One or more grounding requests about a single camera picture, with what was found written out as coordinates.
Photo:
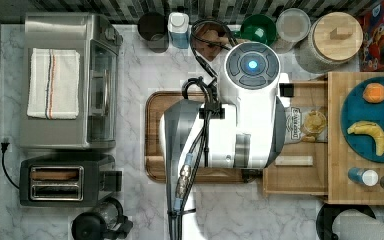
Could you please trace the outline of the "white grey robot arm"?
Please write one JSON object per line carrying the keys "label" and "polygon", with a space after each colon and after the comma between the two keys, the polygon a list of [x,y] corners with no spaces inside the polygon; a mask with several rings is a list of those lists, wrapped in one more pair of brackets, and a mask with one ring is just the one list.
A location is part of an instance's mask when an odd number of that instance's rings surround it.
{"label": "white grey robot arm", "polygon": [[212,77],[209,84],[188,79],[183,99],[160,119],[170,240],[204,240],[192,192],[200,166],[262,169],[284,146],[286,114],[278,91],[284,75],[269,46],[232,47]]}

